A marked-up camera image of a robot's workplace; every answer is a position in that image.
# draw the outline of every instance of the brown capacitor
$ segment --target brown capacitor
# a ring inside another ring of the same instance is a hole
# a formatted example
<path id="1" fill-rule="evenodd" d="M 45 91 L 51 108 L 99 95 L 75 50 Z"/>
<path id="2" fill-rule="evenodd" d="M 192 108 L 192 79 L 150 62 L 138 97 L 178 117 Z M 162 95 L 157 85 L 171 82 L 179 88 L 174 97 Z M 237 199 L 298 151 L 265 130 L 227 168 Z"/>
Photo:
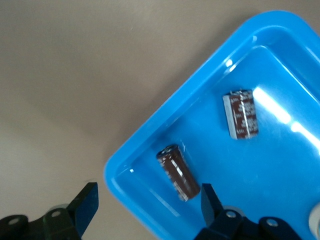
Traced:
<path id="1" fill-rule="evenodd" d="M 200 187 L 188 169 L 177 144 L 167 146 L 158 152 L 156 158 L 173 182 L 181 200 L 192 199 L 200 192 Z"/>
<path id="2" fill-rule="evenodd" d="M 223 96 L 229 133 L 233 139 L 250 139 L 259 132 L 254 96 L 251 90 L 239 90 Z"/>

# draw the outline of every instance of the electrolytic capacitor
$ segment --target electrolytic capacitor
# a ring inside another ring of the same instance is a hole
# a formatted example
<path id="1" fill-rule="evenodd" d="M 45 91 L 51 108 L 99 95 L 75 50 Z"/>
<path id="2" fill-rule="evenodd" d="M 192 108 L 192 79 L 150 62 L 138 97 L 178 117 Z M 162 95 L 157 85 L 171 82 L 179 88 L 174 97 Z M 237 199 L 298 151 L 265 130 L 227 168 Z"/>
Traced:
<path id="1" fill-rule="evenodd" d="M 259 132 L 254 96 L 251 90 L 239 90 L 223 96 L 229 133 L 233 139 L 250 139 Z"/>
<path id="2" fill-rule="evenodd" d="M 200 192 L 200 187 L 188 169 L 177 144 L 167 146 L 158 152 L 156 158 L 171 179 L 180 199 L 187 201 Z"/>

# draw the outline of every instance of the brown cylinder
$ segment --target brown cylinder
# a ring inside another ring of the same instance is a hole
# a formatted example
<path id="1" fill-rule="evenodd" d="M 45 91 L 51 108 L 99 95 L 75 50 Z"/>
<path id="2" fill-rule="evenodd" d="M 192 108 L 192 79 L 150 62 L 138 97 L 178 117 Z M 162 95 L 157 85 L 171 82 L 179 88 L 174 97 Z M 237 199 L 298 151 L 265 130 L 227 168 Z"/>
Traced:
<path id="1" fill-rule="evenodd" d="M 250 139 L 259 132 L 254 96 L 251 90 L 239 90 L 223 96 L 229 133 L 233 139 Z"/>
<path id="2" fill-rule="evenodd" d="M 158 152 L 156 158 L 171 179 L 181 200 L 192 199 L 200 192 L 200 187 L 188 169 L 177 144 L 167 146 Z"/>

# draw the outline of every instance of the beige table surface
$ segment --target beige table surface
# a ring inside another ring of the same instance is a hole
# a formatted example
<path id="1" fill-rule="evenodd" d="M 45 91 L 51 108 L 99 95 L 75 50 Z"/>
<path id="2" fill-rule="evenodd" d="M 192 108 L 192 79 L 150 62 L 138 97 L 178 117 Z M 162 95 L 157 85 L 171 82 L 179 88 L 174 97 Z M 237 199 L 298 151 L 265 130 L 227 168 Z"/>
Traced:
<path id="1" fill-rule="evenodd" d="M 87 182 L 85 240 L 154 239 L 110 194 L 108 158 L 249 17 L 320 33 L 319 0 L 0 1 L 0 219 L 30 220 Z"/>

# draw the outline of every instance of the blue tray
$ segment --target blue tray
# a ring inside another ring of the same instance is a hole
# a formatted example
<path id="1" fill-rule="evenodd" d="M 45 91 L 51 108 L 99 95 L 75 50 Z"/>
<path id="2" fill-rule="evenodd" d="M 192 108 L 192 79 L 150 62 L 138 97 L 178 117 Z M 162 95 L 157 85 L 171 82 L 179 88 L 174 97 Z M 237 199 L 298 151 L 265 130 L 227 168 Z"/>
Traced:
<path id="1" fill-rule="evenodd" d="M 252 89 L 258 136 L 229 136 L 222 96 Z M 245 22 L 108 161 L 110 191 L 161 239 L 205 226 L 200 194 L 183 202 L 156 159 L 179 144 L 199 184 L 257 222 L 274 216 L 306 240 L 320 202 L 320 39 L 284 11 Z"/>

